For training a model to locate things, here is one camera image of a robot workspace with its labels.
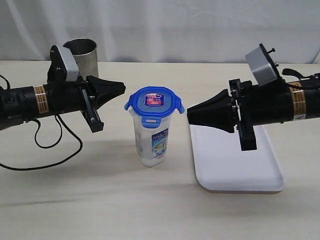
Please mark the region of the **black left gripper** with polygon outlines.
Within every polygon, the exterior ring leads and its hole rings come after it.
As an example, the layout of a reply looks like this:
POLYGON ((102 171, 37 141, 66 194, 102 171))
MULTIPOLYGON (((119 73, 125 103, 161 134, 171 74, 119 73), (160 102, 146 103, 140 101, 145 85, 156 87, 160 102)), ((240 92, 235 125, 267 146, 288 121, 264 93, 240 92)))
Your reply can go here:
POLYGON ((84 80, 58 81, 48 79, 47 97, 53 115, 80 111, 91 132, 103 130, 104 123, 97 110, 110 100, 125 93, 125 84, 119 81, 104 80, 92 75, 84 80))

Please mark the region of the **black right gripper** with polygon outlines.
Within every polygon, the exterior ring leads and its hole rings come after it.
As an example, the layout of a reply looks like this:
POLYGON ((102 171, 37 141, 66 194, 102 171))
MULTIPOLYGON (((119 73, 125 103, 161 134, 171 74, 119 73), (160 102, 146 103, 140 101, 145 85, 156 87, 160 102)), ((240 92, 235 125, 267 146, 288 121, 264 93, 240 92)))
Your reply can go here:
POLYGON ((252 81, 233 79, 229 81, 230 93, 222 90, 212 98, 187 109, 190 125, 210 127, 239 134, 242 151, 257 149, 254 126, 284 123, 293 120, 294 107, 289 86, 280 78, 265 85, 252 81), (235 124, 233 101, 239 110, 235 124))

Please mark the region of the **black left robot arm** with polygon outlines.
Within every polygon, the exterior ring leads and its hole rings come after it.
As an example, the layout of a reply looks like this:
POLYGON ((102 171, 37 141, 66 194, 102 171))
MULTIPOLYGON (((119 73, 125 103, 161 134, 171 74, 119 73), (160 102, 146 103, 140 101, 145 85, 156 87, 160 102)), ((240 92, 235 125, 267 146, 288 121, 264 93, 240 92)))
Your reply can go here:
POLYGON ((1 130, 35 119, 80 111, 90 130, 100 132, 104 123, 98 109, 110 100, 123 95, 123 82, 88 76, 75 82, 49 81, 39 86, 0 90, 1 130))

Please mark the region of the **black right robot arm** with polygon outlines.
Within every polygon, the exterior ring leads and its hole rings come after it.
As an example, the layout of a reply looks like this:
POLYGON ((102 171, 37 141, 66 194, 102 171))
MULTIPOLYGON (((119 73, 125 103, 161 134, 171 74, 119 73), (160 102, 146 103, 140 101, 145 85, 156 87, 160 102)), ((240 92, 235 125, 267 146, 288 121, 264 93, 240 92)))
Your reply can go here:
POLYGON ((238 131, 242 151, 257 149, 255 126, 315 119, 320 116, 320 82, 305 79, 266 85, 229 81, 230 89, 187 109, 189 124, 227 133, 238 131))

